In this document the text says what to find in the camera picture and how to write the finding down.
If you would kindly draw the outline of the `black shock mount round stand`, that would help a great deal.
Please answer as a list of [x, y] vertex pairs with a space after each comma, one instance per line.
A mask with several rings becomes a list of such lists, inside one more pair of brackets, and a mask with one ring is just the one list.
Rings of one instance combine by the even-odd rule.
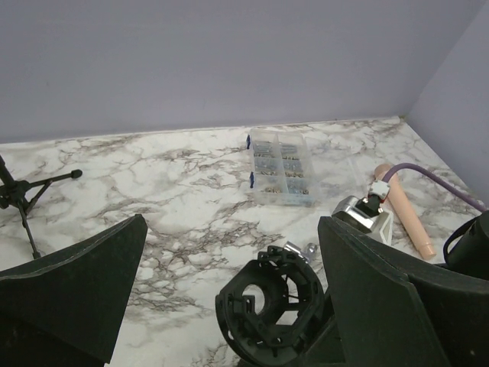
[[219, 329], [240, 366], [344, 366], [332, 299], [305, 255], [271, 245], [215, 298]]

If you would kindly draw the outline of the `peach pink microphone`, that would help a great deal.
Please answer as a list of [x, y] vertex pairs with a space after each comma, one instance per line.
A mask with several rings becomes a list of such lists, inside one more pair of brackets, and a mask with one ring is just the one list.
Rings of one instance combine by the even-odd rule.
[[387, 196], [400, 222], [421, 257], [428, 261], [436, 256], [431, 238], [420, 222], [413, 206], [400, 185], [397, 174], [389, 179], [390, 192]]

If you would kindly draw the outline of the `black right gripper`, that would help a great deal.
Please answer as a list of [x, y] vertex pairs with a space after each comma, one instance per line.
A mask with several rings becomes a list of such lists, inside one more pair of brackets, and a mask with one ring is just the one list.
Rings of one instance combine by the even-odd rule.
[[443, 246], [446, 267], [460, 274], [488, 273], [488, 212], [456, 229]]

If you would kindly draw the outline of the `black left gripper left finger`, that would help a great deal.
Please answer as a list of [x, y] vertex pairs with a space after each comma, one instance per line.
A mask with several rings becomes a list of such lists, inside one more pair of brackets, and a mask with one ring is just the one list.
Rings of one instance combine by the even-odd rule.
[[137, 214], [2, 271], [1, 362], [110, 363], [146, 236]]

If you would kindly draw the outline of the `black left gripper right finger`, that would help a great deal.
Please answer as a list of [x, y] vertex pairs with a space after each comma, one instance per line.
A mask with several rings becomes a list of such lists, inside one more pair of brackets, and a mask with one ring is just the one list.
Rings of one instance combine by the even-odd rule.
[[331, 216], [318, 236], [349, 366], [486, 366], [488, 282], [373, 240]]

